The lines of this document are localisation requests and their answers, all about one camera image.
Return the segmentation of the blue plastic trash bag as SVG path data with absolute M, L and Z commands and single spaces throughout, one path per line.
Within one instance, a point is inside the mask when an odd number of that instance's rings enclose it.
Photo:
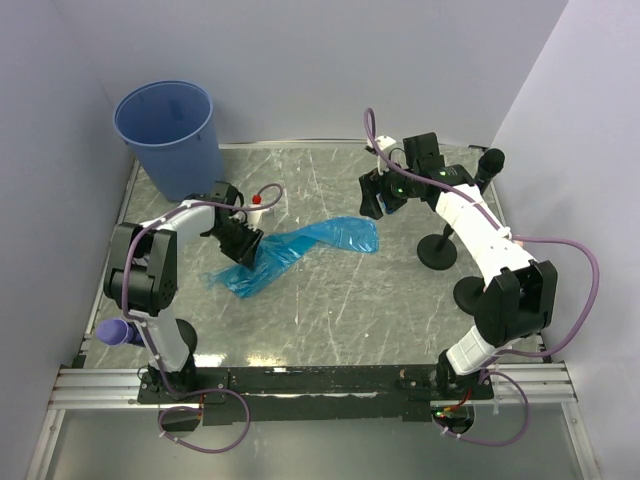
M 207 289 L 222 285 L 239 298 L 249 298 L 279 279 L 316 246 L 373 254 L 379 250 L 379 234 L 373 220 L 353 216 L 331 218 L 264 237 L 258 245 L 253 269 L 233 265 L 204 273 L 200 278 Z

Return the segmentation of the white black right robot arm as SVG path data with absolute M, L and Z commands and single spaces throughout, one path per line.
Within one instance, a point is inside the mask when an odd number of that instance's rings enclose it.
M 479 275 L 459 280 L 453 292 L 456 304 L 473 317 L 474 324 L 440 354 L 430 381 L 431 388 L 454 399 L 470 388 L 500 351 L 550 324 L 558 274 L 550 262 L 535 260 L 515 243 L 509 229 L 487 208 L 483 194 L 504 167 L 501 150 L 483 153 L 471 175 L 461 165 L 445 165 L 433 133 L 410 137 L 402 144 L 405 167 L 391 161 L 398 145 L 394 139 L 386 135 L 368 139 L 366 149 L 378 160 L 359 178 L 359 212 L 378 220 L 408 200 L 419 199 L 446 223 L 441 233 L 418 242 L 421 263 L 435 271 L 451 268 L 458 257 L 453 236 L 476 263 Z

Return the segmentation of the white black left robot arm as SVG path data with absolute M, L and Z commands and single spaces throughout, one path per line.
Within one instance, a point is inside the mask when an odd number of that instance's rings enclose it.
M 184 402 L 198 386 L 197 334 L 172 311 L 181 249 L 212 237 L 223 255 L 252 268 L 264 236 L 258 225 L 267 209 L 260 193 L 246 200 L 232 184 L 217 182 L 211 193 L 192 194 L 153 220 L 115 227 L 103 293 L 122 314 L 102 321 L 96 336 L 108 346 L 130 344 L 147 351 L 143 383 L 149 390 Z

